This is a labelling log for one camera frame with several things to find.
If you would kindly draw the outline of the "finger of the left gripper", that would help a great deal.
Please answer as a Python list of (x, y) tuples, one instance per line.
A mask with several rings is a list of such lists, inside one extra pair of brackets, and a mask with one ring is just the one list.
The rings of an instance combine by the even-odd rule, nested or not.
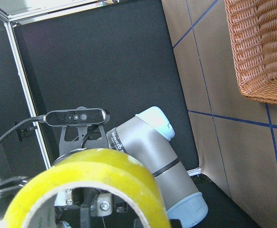
[(92, 202), (91, 216), (105, 217), (112, 214), (112, 194), (101, 193)]

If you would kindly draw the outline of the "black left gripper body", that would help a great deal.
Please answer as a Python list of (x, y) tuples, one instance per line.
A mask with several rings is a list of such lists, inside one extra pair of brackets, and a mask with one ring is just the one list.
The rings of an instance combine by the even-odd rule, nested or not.
[(93, 178), (76, 163), (33, 180), (1, 180), (0, 228), (128, 228), (135, 223), (138, 217), (123, 193)]

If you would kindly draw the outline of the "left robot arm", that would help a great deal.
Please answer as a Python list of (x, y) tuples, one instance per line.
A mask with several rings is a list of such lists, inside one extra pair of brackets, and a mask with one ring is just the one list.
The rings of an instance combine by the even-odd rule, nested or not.
[(208, 206), (153, 106), (106, 132), (109, 113), (78, 107), (31, 117), (60, 127), (59, 157), (36, 177), (0, 178), (0, 228), (191, 228)]

